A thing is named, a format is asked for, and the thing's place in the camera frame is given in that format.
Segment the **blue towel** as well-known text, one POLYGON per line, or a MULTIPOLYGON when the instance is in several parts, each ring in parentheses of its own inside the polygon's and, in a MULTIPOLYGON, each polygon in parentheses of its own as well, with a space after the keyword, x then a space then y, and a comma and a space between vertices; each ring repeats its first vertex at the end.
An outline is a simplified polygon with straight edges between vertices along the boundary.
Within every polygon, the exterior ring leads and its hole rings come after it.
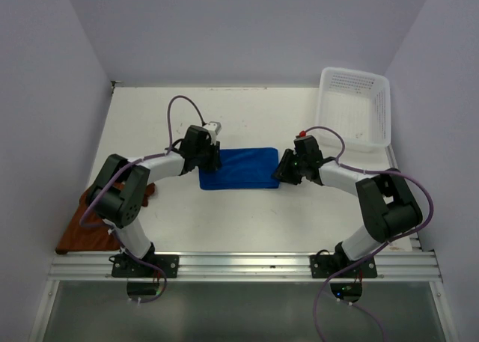
POLYGON ((221 168, 215 172, 199 171, 202 190, 277 189, 272 177, 278 167, 278 150, 274 147, 221 149, 221 168))

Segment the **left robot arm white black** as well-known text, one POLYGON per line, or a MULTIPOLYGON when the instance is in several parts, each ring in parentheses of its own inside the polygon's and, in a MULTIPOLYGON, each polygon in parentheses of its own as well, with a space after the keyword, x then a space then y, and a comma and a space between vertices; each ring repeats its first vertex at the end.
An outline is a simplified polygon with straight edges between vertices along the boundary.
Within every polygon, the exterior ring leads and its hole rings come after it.
POLYGON ((220 161, 219 122, 191 125, 178 148, 139 158, 108 156, 88 190, 88 212, 96 213, 112 229, 136 275, 150 275, 156 266, 154 245, 138 219, 147 186, 156 181, 179 177, 196 168, 215 172, 220 161))

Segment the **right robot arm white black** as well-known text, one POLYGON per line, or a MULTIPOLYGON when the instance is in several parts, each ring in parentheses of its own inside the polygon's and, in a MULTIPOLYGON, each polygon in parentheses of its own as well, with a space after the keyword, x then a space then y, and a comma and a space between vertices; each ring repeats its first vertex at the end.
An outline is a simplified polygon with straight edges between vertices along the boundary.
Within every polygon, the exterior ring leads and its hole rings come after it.
POLYGON ((359 269, 363 257, 417 227, 423 219, 405 177, 398 170, 371 174, 350 170, 335 158, 325 157, 312 136, 294 140, 294 148, 285 150, 272 177, 291 185, 306 179, 358 198, 363 225, 339 242, 334 254, 317 253, 317 264, 331 263, 336 273, 345 277, 359 269))

